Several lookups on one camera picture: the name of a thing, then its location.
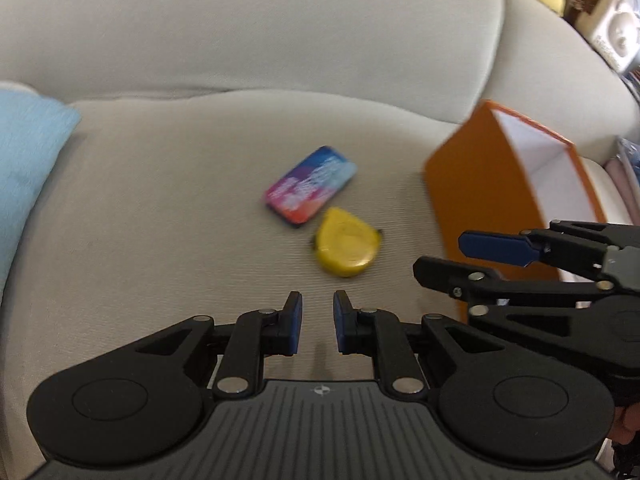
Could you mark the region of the yellow tape measure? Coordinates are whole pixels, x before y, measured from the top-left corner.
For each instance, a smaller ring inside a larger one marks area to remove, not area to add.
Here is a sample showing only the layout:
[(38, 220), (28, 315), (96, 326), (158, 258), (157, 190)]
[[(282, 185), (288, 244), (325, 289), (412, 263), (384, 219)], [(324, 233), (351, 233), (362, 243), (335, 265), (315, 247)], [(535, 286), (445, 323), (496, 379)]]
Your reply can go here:
[(320, 268), (338, 278), (353, 278), (378, 258), (383, 234), (354, 214), (329, 208), (314, 233), (312, 247)]

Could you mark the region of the colourful floss tin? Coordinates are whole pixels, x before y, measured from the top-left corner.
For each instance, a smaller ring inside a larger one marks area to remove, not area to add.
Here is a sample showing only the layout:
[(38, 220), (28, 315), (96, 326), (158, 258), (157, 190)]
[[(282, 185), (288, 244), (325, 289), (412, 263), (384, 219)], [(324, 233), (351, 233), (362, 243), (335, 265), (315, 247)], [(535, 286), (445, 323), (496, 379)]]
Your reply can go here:
[(314, 218), (356, 172), (354, 162), (325, 145), (273, 183), (265, 192), (264, 201), (291, 226), (302, 226)]

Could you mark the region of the orange cardboard box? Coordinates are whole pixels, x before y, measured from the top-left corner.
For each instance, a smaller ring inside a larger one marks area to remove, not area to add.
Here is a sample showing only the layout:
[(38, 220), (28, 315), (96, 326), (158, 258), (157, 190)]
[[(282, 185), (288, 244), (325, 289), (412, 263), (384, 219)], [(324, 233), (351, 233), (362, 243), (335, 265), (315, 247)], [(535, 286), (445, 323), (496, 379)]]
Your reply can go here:
[(448, 259), (467, 263), (465, 231), (516, 235), (553, 220), (605, 222), (574, 144), (485, 101), (426, 160), (423, 181)]

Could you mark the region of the pink folded blanket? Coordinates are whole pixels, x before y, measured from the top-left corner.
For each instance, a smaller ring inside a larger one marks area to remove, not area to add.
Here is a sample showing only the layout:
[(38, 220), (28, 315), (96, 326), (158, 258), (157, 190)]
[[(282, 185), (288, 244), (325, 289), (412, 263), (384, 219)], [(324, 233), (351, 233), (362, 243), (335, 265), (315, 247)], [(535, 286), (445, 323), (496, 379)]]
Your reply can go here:
[(631, 180), (628, 177), (623, 162), (618, 156), (615, 156), (605, 163), (604, 170), (611, 178), (617, 193), (620, 194), (620, 198), (627, 209), (631, 223), (634, 226), (638, 226), (639, 202), (636, 199), (636, 194), (634, 194)]

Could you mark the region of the beige sofa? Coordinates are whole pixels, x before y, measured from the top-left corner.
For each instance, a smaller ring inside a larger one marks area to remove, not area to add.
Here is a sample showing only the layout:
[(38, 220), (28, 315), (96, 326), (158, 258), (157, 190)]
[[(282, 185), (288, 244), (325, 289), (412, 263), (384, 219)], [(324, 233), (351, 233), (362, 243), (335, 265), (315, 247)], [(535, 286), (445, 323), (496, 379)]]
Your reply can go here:
[[(205, 313), (304, 297), (299, 352), (273, 378), (367, 379), (337, 352), (332, 297), (416, 321), (455, 315), (413, 278), (442, 254), (424, 162), (477, 103), (571, 140), (608, 221), (629, 217), (603, 165), (639, 109), (537, 0), (1, 0), (1, 76), (75, 107), (24, 229), (1, 308), (1, 470), (42, 463), (26, 404), (44, 379)], [(330, 146), (355, 177), (291, 226), (265, 192)], [(383, 234), (353, 278), (312, 239), (331, 207)]]

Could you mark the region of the beige bear case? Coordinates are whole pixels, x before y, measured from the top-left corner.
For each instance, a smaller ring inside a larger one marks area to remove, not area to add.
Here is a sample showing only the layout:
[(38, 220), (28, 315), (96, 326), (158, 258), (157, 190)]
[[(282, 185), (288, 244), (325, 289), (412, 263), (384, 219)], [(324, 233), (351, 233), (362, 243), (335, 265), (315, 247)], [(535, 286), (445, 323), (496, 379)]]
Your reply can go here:
[(564, 18), (616, 74), (639, 62), (639, 0), (565, 0)]

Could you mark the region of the light blue cushion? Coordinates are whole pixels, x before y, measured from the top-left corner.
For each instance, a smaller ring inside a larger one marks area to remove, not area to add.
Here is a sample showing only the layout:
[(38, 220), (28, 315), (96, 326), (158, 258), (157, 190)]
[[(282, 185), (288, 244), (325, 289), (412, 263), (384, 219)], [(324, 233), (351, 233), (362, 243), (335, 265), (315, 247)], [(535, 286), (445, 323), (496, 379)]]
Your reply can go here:
[(12, 81), (1, 84), (1, 287), (32, 208), (81, 121), (73, 107)]

